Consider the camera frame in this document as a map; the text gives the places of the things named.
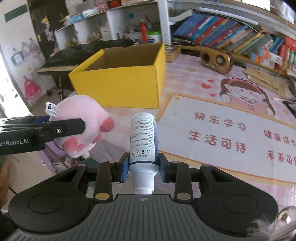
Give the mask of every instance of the wooden box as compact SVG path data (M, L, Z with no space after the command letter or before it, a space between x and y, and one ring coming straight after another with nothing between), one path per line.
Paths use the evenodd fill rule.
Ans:
M165 46L165 58L167 63L172 63L181 54L181 47L175 45Z

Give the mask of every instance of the bottle cap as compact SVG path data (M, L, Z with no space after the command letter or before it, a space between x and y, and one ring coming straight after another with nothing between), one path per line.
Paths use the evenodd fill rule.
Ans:
M154 191L154 175L151 173L137 173L133 176L133 187L137 195L149 195Z

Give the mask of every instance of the chinese characters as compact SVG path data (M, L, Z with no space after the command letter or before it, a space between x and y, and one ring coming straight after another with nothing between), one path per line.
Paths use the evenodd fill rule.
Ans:
M293 157L291 155L284 155L281 152L277 152L274 153L272 150L267 150L267 158L270 160L278 160L280 163L284 163L287 162L290 165L293 165L293 161L294 161L294 165L296 166L296 157Z
M268 130L264 130L263 132L264 132L264 136L266 138L269 138L269 139L274 138L278 142L281 142L281 140L283 140L283 143L288 144L288 145L290 145L290 143L291 143L294 147L296 147L296 141L294 139L289 139L289 137L287 137L287 136L281 137L280 134L272 133L271 131L268 131Z
M195 141L200 141L200 133L198 131L190 131L189 132L190 137L188 139L195 140ZM231 142L232 140L227 139L227 138L221 138L221 145L225 147L226 149L231 149ZM211 146L216 146L218 142L218 138L214 135L205 135L205 143L208 143ZM236 142L235 143L236 150L237 152L241 152L242 154L245 153L247 150L247 147L244 143Z
M206 115L204 113L195 112L194 115L195 115L194 118L197 119L197 120L204 121L206 119ZM217 116L211 115L210 118L209 118L209 122L210 123L213 123L213 124L218 124L219 125L220 124L220 118L217 117ZM223 120L223 124L226 127L232 127L233 126L233 121L230 120L230 119L224 119ZM237 123L237 127L241 131L245 131L246 130L246 126L243 123L238 122Z

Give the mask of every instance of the book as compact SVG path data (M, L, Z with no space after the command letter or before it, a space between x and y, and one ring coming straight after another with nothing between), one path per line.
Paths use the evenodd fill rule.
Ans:
M292 64L293 66L296 66L296 52L295 52L295 54L294 54L294 59L293 59L293 64Z
M255 43L253 46L251 46L245 52L243 52L243 55L249 55L252 52L257 52L259 48L262 48L262 46L264 46L267 42L272 40L272 37L270 36L270 34L267 34L267 35L263 34L263 36L264 37L261 40L259 40L257 43Z
M259 49L259 51L257 52L257 54L262 57L262 58L265 58L265 59L268 59L272 62L275 62L276 64L282 64L283 62L283 58L278 56L277 54L274 54L272 52L269 52L268 50L265 50L265 49Z
M215 45L216 48L223 48L224 46L226 46L227 44L229 44L231 42L231 39L236 36L237 34L239 34L240 32L246 30L248 28L247 25L242 26L238 31L232 33L229 37L227 37L227 39L223 40L221 43Z
M294 55L295 51L290 50L290 56L289 56L289 61L288 61L288 68L291 69L293 65L293 60L294 60Z
M212 23L212 25L210 25L209 27L204 26L202 29L200 29L195 36L192 38L192 40L194 40L195 44L198 44L205 36L207 36L211 31L213 31L217 26L219 26L224 20L225 18L222 16L217 16L217 20Z
M273 50L271 51L274 54L277 54L279 51L279 47L283 44L284 40L281 38L280 41L278 42L278 44L273 48Z
M204 45L208 46L212 41L214 41L216 38L218 38L221 34L231 29L235 24L237 24L237 21L230 19L221 29L219 29L216 33L214 33L210 38L208 38Z
M239 41L235 42L234 44L231 44L230 43L230 46L228 46L226 49L228 51L233 51L234 49L236 49L237 47L241 46L243 43L245 43L246 41L248 41L250 38L252 38L256 34L252 29L247 29L246 33L247 34L242 39L240 39Z
M187 18L178 28L177 30L173 33L173 36L178 36L182 35L181 33L183 32L184 28L188 26L190 22L192 22L193 19L196 17L196 13L193 13L189 18Z
M225 19L219 26L217 26L213 31L211 31L206 37L204 37L199 44L203 45L206 41L208 41L216 32L224 27L224 25L229 21L229 19Z
M269 67L271 69L274 69L274 67L275 67L275 62L272 62L272 61L270 61L268 59L264 59L264 58L260 57L259 55L255 54L255 53L251 53L250 59L253 62L262 64L262 65L267 66L267 67Z
M266 35L262 34L259 38L254 39L253 41L249 42L247 45L242 47L237 53L243 54L246 50L250 49L252 46L254 46L256 43L258 43L264 37L266 37Z
M269 42L267 42L265 45L262 46L262 48L269 50L271 48L271 46L273 45L274 40L271 39Z
M197 21L195 24L193 24L192 28L189 30L189 32L186 34L186 37L188 39L191 39L191 37L197 32L199 26L206 21L207 19L213 18L213 16L204 15L201 20Z
M179 38L176 38L176 37L173 37L172 44L174 44L174 45L185 45L185 46L193 46L193 47L195 47L195 44L192 43L191 41L185 40L185 39L179 39Z
M205 20L200 26L197 28L196 32L192 36L192 41L195 42L195 40L207 30L210 26L212 26L217 20L219 20L220 17L218 15L214 15L211 18L208 18Z
M288 48L290 48L290 49L296 51L296 40L294 40L294 39L292 39L292 38L286 36L286 39L285 39L285 45L286 45Z
M281 66L281 70L287 70L288 68L288 61L289 61L289 57L290 57L290 48L288 46L286 46L286 49L285 49L285 54L284 54L284 57L283 57L283 63L282 63L282 66Z
M230 44L235 44L236 42L240 41L242 38L246 37L250 31L251 29L246 28L244 31L241 31L237 35L233 36Z
M264 33L264 32L265 32L265 29L262 28L262 29L259 31L259 33L257 33L255 36L253 36L251 39L249 39L248 41L246 41L246 42L245 42L244 44L242 44L241 46L235 48L235 49L233 50L233 52L237 53L241 48L243 48L244 46L246 46L248 43L250 43L251 41L255 40L256 38L259 38L259 37L261 36L261 34Z
M237 31L241 25L239 23L236 23L232 28L230 28L228 31L224 32L222 35L220 35L217 39L212 41L211 43L208 44L208 46L213 46L214 44L220 43L222 40L226 39L229 37L233 32Z
M274 40L274 43L273 43L273 45L271 46L271 48L269 49L270 52L272 52L272 51L275 49L275 47L276 47L276 46L278 45L278 43L280 42L281 38L280 38L279 36L274 35L273 40Z
M286 50L285 45L281 45L279 48L278 54L282 59L284 58L285 50ZM276 64L276 69L281 69L281 67L282 67L282 64Z
M193 24L195 24L202 17L203 17L203 15L200 13L198 13L198 14L193 13L192 16L189 18L190 21L188 22L188 24L183 26L183 28L181 29L179 36L184 36L186 33L188 33L189 30L191 29L191 27L193 26Z
M194 13L193 9L188 9L187 11L173 17L169 17L170 22L180 22L190 17Z

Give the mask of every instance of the clothing tag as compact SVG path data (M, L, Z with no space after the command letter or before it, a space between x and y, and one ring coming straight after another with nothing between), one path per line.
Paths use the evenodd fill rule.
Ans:
M59 110L53 103L46 102L45 112L51 116L59 117Z

